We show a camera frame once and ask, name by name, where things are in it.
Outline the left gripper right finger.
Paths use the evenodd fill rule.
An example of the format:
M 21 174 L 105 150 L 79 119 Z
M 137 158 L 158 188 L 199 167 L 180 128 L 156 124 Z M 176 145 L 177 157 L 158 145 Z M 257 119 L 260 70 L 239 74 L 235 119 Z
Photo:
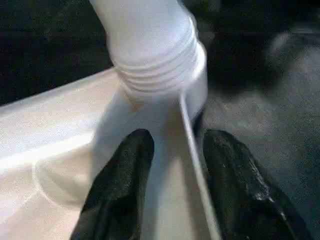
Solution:
M 309 240 L 311 234 L 286 194 L 249 148 L 224 130 L 203 136 L 208 188 L 224 240 Z

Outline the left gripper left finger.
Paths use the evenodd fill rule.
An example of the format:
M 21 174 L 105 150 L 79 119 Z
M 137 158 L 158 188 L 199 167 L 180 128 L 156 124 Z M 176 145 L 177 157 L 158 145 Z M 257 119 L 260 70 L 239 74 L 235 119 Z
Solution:
M 138 240 L 154 140 L 137 129 L 120 143 L 94 179 L 71 239 Z

